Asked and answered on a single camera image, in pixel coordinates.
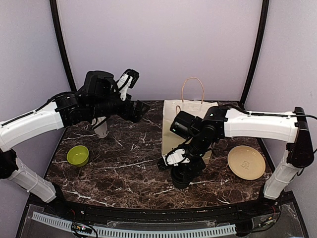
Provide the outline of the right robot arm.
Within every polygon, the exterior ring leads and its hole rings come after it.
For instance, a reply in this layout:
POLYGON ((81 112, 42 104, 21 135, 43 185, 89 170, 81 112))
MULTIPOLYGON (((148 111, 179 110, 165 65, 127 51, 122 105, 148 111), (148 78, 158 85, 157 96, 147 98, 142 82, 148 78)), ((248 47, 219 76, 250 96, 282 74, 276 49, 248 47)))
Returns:
POLYGON ((263 196, 253 203, 253 211, 263 215, 292 178, 314 161, 316 150, 307 118, 309 115, 301 107, 292 112, 265 113, 245 111, 233 105, 214 106, 203 118, 180 111, 170 131, 185 142, 164 155, 163 162, 171 168, 173 185, 185 189, 206 167, 203 156, 210 146, 221 139, 254 137, 286 142, 281 162, 264 184, 263 196))

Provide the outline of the black paper coffee cup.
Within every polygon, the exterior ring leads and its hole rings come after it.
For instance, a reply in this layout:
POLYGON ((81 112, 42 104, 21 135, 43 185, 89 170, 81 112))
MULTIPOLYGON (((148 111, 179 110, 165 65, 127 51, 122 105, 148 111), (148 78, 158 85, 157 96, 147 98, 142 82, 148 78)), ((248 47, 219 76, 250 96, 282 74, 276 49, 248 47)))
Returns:
POLYGON ((183 182, 183 181, 173 179, 172 184, 176 189, 182 190, 182 189, 186 189, 189 186, 190 181, 183 182))

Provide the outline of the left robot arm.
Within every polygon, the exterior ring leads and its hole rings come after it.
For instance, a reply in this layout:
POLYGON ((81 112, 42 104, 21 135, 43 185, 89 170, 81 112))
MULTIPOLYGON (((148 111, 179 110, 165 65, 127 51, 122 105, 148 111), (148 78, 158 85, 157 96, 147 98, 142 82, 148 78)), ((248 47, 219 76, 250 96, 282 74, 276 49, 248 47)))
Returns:
POLYGON ((133 101, 127 93, 139 79, 139 73, 127 69, 115 80, 105 71, 89 71, 77 91, 59 93, 41 107, 0 123, 0 177, 32 193, 59 216, 66 216, 70 206, 55 185, 28 168, 16 155, 14 147, 33 137, 86 121, 100 138, 107 136, 107 120, 117 115, 125 121, 139 122, 150 106, 133 101))

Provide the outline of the black coffee cup lid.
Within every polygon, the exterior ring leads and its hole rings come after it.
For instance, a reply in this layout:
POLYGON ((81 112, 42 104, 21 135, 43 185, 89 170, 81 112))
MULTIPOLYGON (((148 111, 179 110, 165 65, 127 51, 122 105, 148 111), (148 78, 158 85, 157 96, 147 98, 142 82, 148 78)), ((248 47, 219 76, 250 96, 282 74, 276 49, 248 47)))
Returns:
POLYGON ((175 179, 175 180, 179 180, 183 182, 186 182, 186 181, 191 182, 193 180, 191 177, 189 177, 186 174, 185 170, 181 168, 180 166, 172 168, 170 174, 171 174, 172 180, 175 179))

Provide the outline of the beige paper bag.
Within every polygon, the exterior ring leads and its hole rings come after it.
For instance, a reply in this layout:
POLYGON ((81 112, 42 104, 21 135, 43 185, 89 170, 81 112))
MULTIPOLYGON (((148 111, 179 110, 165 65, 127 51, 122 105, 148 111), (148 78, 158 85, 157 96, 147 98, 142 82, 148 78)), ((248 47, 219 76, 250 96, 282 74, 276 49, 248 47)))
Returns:
POLYGON ((173 148, 177 147, 179 144, 185 141, 184 138, 176 135, 170 131, 171 124, 173 123, 175 117, 180 111, 185 111, 193 116, 198 116, 203 118, 210 107, 217 106, 218 103, 205 102, 205 89, 200 79, 195 78, 201 88, 202 95, 199 100, 186 100, 184 98, 184 88, 185 84, 192 80, 193 78, 188 78, 185 80, 181 88, 181 98, 175 100, 165 100, 163 104, 163 120, 162 120, 162 140, 161 140, 161 154, 165 155, 170 152, 173 148))

